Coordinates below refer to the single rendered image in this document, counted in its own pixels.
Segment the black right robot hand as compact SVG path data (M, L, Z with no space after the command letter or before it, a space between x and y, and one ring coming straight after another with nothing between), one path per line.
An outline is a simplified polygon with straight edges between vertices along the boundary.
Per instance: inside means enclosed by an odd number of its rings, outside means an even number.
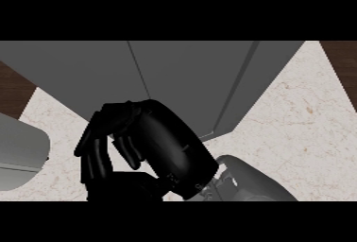
M190 127L156 100L106 103L93 113L74 155L90 202L190 199L217 161Z

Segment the narrow dark grey cabinet door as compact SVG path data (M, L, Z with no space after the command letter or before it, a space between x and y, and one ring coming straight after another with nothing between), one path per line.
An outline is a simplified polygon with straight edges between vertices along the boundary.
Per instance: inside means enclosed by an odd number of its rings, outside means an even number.
M214 131L251 41L131 41L152 99L161 101L198 137Z

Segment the dark grey cabinet body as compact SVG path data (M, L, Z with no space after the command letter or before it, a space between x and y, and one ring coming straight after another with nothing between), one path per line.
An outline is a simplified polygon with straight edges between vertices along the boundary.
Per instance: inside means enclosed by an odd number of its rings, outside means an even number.
M202 142L233 131L302 44L302 41L252 42L212 131L199 137Z

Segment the wide dark grey cabinet door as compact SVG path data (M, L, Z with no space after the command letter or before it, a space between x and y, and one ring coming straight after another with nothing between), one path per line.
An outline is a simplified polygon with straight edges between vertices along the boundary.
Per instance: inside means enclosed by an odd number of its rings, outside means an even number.
M147 98L124 41L0 41L0 61L85 119L103 104Z

